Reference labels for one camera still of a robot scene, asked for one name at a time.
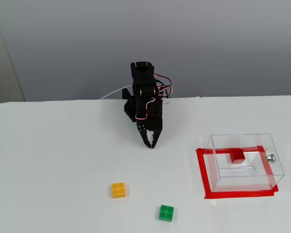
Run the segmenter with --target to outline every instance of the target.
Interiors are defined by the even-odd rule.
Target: wall
[[[0,0],[0,29],[30,101],[98,99],[143,60],[173,97],[291,95],[291,0]]]
[[[9,101],[24,101],[24,96],[0,34],[0,103]]]

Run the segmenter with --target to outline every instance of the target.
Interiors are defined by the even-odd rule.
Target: clear plastic box
[[[270,134],[211,135],[204,156],[212,192],[270,190],[285,175]]]

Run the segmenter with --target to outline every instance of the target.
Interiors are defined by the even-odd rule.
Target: white tabletop
[[[0,233],[291,232],[291,97],[171,99],[153,150],[124,103],[0,104]],[[204,199],[195,149],[230,133],[272,134],[286,174],[274,197]],[[128,196],[113,200],[117,182]]]
[[[163,106],[155,149],[124,100],[0,104],[0,233],[218,232],[195,149],[201,98]],[[128,196],[112,199],[111,183]],[[174,206],[172,223],[158,220]]]

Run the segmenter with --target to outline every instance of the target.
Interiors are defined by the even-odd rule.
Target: red tape square
[[[262,146],[257,146],[256,148],[243,148],[244,152],[249,151],[259,151],[261,157],[264,156],[264,148]],[[205,149],[198,148],[196,150],[200,173],[202,175],[202,180],[205,188],[205,199],[221,199],[221,198],[251,198],[251,197],[270,197],[275,194],[275,192],[278,192],[278,187],[275,185],[271,190],[260,190],[260,191],[233,191],[233,192],[212,192],[209,185],[209,180],[207,176],[207,170],[205,165]],[[216,153],[230,153],[230,149],[218,149],[216,150]],[[272,169],[269,163],[263,163],[266,174],[272,175]],[[273,177],[269,178],[270,185],[274,183]]]

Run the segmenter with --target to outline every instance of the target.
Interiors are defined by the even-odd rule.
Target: cable
[[[154,73],[154,75],[159,76],[159,77],[164,78],[164,79],[167,79],[170,82],[169,86],[171,86],[172,83],[171,83],[171,80],[169,78],[162,76],[162,75],[159,75],[159,74],[156,74],[156,73]]]
[[[100,100],[103,100],[104,98],[108,97],[109,95],[112,95],[113,93],[118,92],[118,91],[120,91],[120,90],[122,90],[122,89],[124,89],[124,88],[130,87],[130,86],[132,86],[132,85],[124,86],[124,87],[122,87],[122,88],[120,88],[120,89],[117,89],[116,91],[113,91],[113,92],[111,92],[111,93],[105,95],[104,97],[101,97]]]
[[[136,120],[146,120],[146,119],[147,119],[147,105],[148,105],[149,103],[152,103],[152,102],[155,101],[155,98],[152,97],[151,99],[153,99],[153,100],[149,101],[149,102],[146,103],[146,105],[145,105],[145,109],[146,109],[146,116],[145,116],[145,118],[137,118],[137,114],[138,114],[138,113],[136,113],[136,115],[135,115]]]
[[[173,87],[172,86],[169,86],[169,87],[170,87],[169,95],[159,95],[159,96],[162,96],[162,97],[170,96],[173,93]]]
[[[165,86],[160,80],[158,80],[158,79],[156,79],[155,80],[157,83],[160,83],[160,84],[162,84],[163,86]]]
[[[162,104],[168,104],[170,102],[170,96],[167,96],[169,101],[167,103],[162,103]]]

